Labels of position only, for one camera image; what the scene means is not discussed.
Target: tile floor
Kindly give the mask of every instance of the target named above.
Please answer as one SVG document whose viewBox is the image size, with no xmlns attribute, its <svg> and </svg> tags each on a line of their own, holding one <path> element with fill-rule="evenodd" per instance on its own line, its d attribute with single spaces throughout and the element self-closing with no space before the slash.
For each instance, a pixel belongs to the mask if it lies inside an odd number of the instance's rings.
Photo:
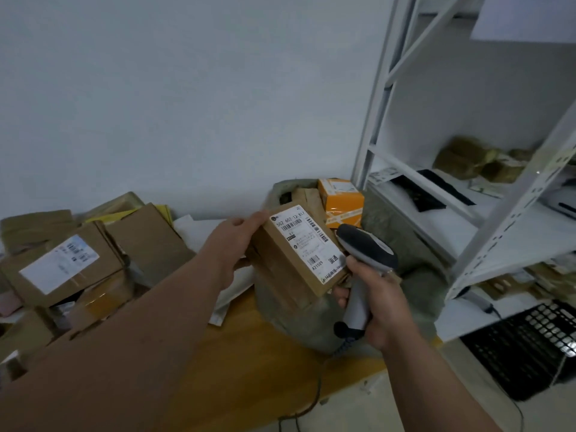
<svg viewBox="0 0 576 432">
<path fill-rule="evenodd" d="M 513 403 L 464 344 L 452 341 L 441 348 L 441 353 L 503 431 L 520 430 L 520 414 Z M 525 432 L 576 430 L 576 380 L 555 385 L 519 406 L 525 418 Z M 299 423 L 302 432 L 403 431 L 386 373 L 333 395 L 327 404 L 315 407 Z M 278 424 L 273 423 L 253 432 L 277 430 Z M 283 422 L 282 430 L 296 432 L 294 421 Z"/>
</svg>

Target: gray scanner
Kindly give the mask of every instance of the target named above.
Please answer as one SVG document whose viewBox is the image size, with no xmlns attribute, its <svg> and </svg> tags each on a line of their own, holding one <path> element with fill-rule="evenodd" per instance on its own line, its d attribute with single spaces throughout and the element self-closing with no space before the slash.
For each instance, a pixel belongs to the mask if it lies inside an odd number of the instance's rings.
<svg viewBox="0 0 576 432">
<path fill-rule="evenodd" d="M 338 241 L 349 254 L 374 268 L 380 275 L 398 268 L 398 257 L 383 241 L 356 226 L 342 224 L 336 230 Z M 334 334 L 343 339 L 358 340 L 364 336 L 371 318 L 367 286 L 354 275 L 348 306 L 342 321 L 334 325 Z"/>
</svg>

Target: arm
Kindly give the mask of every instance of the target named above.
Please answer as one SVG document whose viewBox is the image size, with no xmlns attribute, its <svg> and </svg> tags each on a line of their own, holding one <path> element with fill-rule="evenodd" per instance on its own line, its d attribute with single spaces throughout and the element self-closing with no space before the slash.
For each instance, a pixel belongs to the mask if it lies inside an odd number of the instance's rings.
<svg viewBox="0 0 576 432">
<path fill-rule="evenodd" d="M 398 412 L 407 432 L 500 431 L 443 358 L 421 337 L 400 285 L 391 276 L 347 258 L 347 265 L 368 285 L 373 318 L 368 342 L 382 352 Z M 346 305 L 347 291 L 335 296 Z"/>
<path fill-rule="evenodd" d="M 177 388 L 220 290 L 266 214 L 227 220 L 190 262 L 0 393 L 6 430 L 147 430 Z"/>
</svg>

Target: wooden table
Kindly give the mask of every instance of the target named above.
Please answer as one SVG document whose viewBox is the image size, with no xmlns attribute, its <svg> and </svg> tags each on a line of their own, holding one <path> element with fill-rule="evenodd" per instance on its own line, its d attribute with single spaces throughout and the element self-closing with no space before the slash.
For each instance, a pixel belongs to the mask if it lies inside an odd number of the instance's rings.
<svg viewBox="0 0 576 432">
<path fill-rule="evenodd" d="M 157 430 L 245 431 L 297 412 L 314 398 L 325 357 L 264 321 L 250 289 L 222 327 L 206 330 Z M 322 375 L 322 397 L 385 368 L 382 359 L 335 359 Z"/>
</svg>

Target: gray sack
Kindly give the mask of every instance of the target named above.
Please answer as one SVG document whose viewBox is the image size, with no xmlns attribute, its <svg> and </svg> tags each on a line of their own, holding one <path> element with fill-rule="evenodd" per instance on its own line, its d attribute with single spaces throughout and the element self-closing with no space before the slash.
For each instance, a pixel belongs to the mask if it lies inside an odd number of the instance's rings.
<svg viewBox="0 0 576 432">
<path fill-rule="evenodd" d="M 296 188 L 316 188 L 316 179 L 285 180 L 276 183 L 264 207 L 276 208 L 280 196 Z M 448 281 L 440 260 L 416 236 L 407 222 L 394 213 L 371 190 L 364 191 L 362 227 L 390 245 L 398 255 L 397 274 L 402 277 L 402 290 L 406 295 L 412 316 L 422 335 L 432 340 L 436 336 L 434 322 L 444 306 Z M 308 348 L 331 354 L 342 344 L 333 333 L 336 321 L 344 311 L 335 299 L 326 294 L 313 305 L 296 313 L 286 312 L 270 289 L 256 274 L 256 303 L 263 318 Z M 380 353 L 364 341 L 358 341 L 349 350 L 352 356 L 379 356 Z"/>
</svg>

